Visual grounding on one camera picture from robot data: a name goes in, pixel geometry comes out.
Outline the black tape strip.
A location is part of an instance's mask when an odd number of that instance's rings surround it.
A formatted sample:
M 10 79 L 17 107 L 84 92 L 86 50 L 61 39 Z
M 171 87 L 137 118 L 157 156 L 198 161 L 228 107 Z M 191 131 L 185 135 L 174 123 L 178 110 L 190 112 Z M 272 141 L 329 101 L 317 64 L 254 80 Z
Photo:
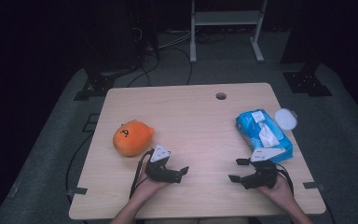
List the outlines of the black tape strip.
M 76 188 L 73 188 L 73 189 L 68 189 L 66 191 L 66 195 L 67 196 L 75 196 L 76 194 L 86 195 L 87 191 L 88 191 L 88 189 L 76 187 Z
M 324 191 L 325 187 L 323 184 L 319 184 L 317 182 L 305 182 L 303 183 L 305 189 L 317 189 L 319 191 Z

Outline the blue wet wipes pack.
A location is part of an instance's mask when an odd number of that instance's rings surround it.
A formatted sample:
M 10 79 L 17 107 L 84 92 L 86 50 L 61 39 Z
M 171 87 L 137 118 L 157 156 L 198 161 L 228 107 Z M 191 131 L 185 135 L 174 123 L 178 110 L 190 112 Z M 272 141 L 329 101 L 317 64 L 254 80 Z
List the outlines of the blue wet wipes pack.
M 272 148 L 285 149 L 283 154 L 272 159 L 272 161 L 278 163 L 280 161 L 291 159 L 293 157 L 293 144 L 284 131 L 292 131 L 297 126 L 296 114 L 286 108 L 281 108 L 276 111 L 273 117 L 271 117 L 264 109 L 257 109 L 239 114 L 236 117 L 235 126 L 252 151 L 257 147 L 270 148 L 263 147 L 260 141 L 258 135 L 260 132 L 260 122 L 264 122 L 268 125 L 279 141 L 279 145 Z

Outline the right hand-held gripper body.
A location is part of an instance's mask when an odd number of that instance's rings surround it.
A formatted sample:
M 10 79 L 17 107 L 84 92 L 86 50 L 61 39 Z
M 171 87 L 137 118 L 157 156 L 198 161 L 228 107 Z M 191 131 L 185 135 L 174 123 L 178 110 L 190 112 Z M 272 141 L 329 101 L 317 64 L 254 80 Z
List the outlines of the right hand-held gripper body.
M 278 169 L 272 159 L 285 152 L 284 148 L 260 148 L 257 147 L 248 159 L 249 165 L 253 165 L 255 173 L 241 178 L 241 184 L 246 189 L 258 187 L 274 187 L 277 181 Z

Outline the orange plush toy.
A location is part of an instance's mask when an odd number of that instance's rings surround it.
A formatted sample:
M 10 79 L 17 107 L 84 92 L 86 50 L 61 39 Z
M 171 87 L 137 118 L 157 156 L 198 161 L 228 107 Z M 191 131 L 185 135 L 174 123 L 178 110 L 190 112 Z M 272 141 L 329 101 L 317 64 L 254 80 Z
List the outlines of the orange plush toy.
M 122 156 L 136 156 L 151 144 L 154 133 L 152 127 L 134 119 L 117 129 L 113 135 L 113 145 Z

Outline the black stand base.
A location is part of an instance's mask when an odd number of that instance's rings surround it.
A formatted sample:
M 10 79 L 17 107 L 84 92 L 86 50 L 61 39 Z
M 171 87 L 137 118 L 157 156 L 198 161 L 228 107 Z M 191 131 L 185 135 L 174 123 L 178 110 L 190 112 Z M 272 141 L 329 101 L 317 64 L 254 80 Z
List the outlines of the black stand base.
M 98 67 L 86 67 L 87 79 L 83 88 L 76 93 L 75 101 L 87 101 L 90 97 L 103 97 L 114 87 L 116 80 L 131 74 L 136 70 L 135 67 L 121 70 L 103 70 Z
M 315 75 L 319 64 L 319 62 L 308 62 L 299 71 L 283 73 L 293 93 L 306 93 L 310 97 L 332 95 L 331 91 Z

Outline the white metal stand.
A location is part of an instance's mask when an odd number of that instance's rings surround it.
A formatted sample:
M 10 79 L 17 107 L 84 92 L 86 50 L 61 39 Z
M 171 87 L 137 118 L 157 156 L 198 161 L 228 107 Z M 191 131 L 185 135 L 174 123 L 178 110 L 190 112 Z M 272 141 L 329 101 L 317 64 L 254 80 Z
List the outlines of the white metal stand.
M 229 26 L 229 25 L 254 25 L 254 35 L 250 37 L 250 43 L 259 63 L 265 61 L 258 46 L 258 38 L 266 13 L 268 0 L 262 0 L 260 9 L 245 11 L 209 11 L 200 12 L 196 10 L 195 0 L 191 2 L 190 18 L 190 44 L 189 60 L 192 63 L 197 61 L 196 28 L 201 26 Z

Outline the person's left hand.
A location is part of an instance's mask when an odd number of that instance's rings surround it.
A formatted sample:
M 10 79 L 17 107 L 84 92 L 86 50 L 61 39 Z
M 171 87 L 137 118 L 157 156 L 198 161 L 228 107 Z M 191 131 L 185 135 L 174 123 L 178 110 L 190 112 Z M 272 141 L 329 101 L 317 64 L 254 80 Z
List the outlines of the person's left hand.
M 136 183 L 132 198 L 139 202 L 145 202 L 155 195 L 160 189 L 169 186 L 169 183 L 158 182 L 151 179 L 147 174 L 141 173 Z

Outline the person's right hand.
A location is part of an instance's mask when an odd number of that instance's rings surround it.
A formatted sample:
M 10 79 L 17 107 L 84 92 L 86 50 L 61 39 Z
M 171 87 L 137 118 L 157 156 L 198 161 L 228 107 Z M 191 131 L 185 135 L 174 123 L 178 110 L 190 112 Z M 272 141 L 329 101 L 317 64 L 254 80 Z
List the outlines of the person's right hand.
M 263 186 L 258 187 L 257 190 L 280 207 L 285 207 L 294 200 L 289 184 L 282 175 L 277 176 L 277 181 L 273 188 Z

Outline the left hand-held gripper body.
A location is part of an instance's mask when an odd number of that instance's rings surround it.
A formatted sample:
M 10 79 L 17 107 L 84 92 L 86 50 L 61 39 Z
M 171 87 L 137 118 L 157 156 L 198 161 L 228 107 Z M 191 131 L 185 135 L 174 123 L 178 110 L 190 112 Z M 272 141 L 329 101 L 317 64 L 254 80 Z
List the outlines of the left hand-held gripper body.
M 166 164 L 171 156 L 171 152 L 161 145 L 152 149 L 145 173 L 154 181 L 165 183 L 180 183 L 182 174 L 180 171 L 170 170 Z

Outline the white wet wipe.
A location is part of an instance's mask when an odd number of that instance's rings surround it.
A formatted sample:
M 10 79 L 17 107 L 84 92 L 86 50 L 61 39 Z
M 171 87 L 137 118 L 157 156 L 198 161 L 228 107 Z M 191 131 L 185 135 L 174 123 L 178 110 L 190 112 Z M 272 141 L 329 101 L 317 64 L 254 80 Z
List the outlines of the white wet wipe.
M 278 139 L 268 125 L 266 125 L 264 122 L 260 122 L 259 128 L 260 132 L 258 135 L 263 147 L 275 147 L 279 145 Z

